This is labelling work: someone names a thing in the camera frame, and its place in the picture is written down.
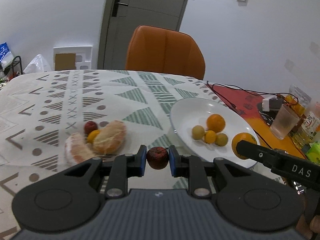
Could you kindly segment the person's right hand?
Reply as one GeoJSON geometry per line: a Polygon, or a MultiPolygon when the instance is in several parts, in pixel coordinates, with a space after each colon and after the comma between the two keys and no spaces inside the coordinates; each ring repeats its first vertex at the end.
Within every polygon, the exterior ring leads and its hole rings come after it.
{"type": "Polygon", "coordinates": [[[307,223],[305,218],[305,211],[303,211],[297,226],[296,230],[303,235],[306,239],[319,239],[320,231],[320,217],[316,215],[313,217],[310,223],[307,223]]]}

